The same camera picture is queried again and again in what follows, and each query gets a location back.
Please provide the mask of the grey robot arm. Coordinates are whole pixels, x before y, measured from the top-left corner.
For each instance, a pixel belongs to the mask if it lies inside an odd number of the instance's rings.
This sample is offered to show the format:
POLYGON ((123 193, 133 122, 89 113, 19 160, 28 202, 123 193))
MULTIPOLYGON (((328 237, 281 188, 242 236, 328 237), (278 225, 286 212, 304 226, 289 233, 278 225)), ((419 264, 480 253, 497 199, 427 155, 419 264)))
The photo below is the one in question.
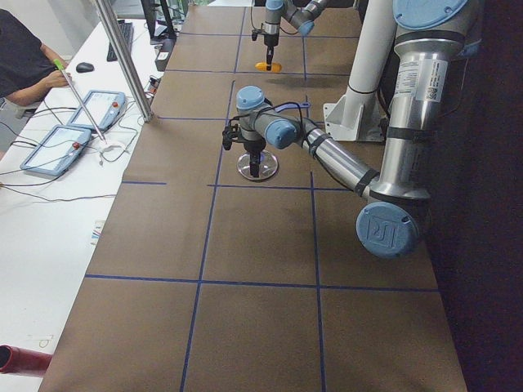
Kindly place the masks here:
POLYGON ((281 65, 273 62, 275 47, 279 44, 280 22, 282 19, 289 22, 302 36, 308 35, 314 28, 314 20, 326 8, 329 1, 309 1, 305 7, 298 8, 292 1, 270 0, 265 5, 265 21, 260 29, 253 29, 252 40, 258 35, 264 38, 266 45, 266 61, 258 63, 256 67, 266 72, 279 72, 281 65))
POLYGON ((271 145, 299 145, 366 200, 355 231, 375 256, 410 254, 426 232, 427 165, 449 66, 481 41, 481 1, 369 1, 345 93, 324 105, 324 125, 292 117, 260 87, 236 96, 222 145, 241 144, 238 170, 257 180, 271 145))

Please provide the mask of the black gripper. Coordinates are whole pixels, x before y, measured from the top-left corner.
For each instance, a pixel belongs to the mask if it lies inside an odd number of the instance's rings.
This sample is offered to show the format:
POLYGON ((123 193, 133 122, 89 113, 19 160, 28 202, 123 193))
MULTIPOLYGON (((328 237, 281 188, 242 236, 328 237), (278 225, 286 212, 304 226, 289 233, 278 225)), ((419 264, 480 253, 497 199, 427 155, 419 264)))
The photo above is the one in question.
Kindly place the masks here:
POLYGON ((266 49, 266 70, 272 70, 274 47, 279 44, 279 33, 267 33, 264 32, 264 44, 267 46, 266 49))
POLYGON ((243 136, 239 142, 244 145, 244 149, 249 153, 249 174, 250 176, 259 176, 260 152, 266 147, 266 141, 261 138, 257 140, 247 140, 243 136))

